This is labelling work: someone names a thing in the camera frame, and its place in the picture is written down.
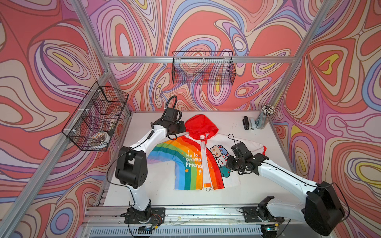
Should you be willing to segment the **rainbow red hooded jacket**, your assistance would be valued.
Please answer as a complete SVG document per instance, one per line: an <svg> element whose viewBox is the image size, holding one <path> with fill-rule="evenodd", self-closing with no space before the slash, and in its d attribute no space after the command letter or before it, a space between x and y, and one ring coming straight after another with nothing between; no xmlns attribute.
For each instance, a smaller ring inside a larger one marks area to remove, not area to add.
<svg viewBox="0 0 381 238"><path fill-rule="evenodd" d="M203 114L185 123L186 135L158 144L149 154L150 164L175 162L176 190L213 190L239 186L239 174L227 168L231 147L239 141L219 133Z"/></svg>

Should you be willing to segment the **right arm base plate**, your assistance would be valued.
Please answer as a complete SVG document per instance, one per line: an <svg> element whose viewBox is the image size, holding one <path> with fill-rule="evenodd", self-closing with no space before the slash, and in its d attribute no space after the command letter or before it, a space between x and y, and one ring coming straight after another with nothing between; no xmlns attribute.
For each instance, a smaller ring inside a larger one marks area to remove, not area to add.
<svg viewBox="0 0 381 238"><path fill-rule="evenodd" d="M258 206L245 206L239 209L243 214L246 223L280 223L282 224L285 219L283 217L272 216L266 208Z"/></svg>

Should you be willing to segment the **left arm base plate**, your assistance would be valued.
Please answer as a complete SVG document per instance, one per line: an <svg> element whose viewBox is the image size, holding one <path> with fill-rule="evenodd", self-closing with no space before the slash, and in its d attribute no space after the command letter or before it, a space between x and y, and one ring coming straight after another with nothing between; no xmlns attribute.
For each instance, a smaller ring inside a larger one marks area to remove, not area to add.
<svg viewBox="0 0 381 238"><path fill-rule="evenodd" d="M151 235L154 230L165 222L164 207L147 208L145 211L139 211L129 207L126 213L122 213L120 217L124 218L124 223L128 225L129 231L135 235ZM130 225L140 225L138 230L133 232Z"/></svg>

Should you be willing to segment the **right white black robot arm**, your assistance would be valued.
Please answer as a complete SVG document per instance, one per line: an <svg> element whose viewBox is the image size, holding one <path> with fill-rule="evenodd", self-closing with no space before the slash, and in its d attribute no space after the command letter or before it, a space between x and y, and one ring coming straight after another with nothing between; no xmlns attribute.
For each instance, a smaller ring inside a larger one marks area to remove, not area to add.
<svg viewBox="0 0 381 238"><path fill-rule="evenodd" d="M298 198L297 203L284 203L274 196L267 196L251 213L258 220L268 222L288 218L304 222L316 233L328 236L347 219L332 184L317 183L293 174L261 153L247 158L229 156L227 167L240 175L256 174L267 178Z"/></svg>

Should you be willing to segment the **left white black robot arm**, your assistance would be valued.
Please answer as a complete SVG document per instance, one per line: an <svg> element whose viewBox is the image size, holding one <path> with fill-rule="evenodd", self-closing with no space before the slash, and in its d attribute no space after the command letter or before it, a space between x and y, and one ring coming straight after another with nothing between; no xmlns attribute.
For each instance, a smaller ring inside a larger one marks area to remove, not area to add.
<svg viewBox="0 0 381 238"><path fill-rule="evenodd" d="M164 138L186 131L183 121L172 123L151 123L151 130L130 147L122 147L117 158L115 178L120 185L129 189L133 204L130 205L126 219L147 222L151 219L151 200L141 188L148 176L147 157Z"/></svg>

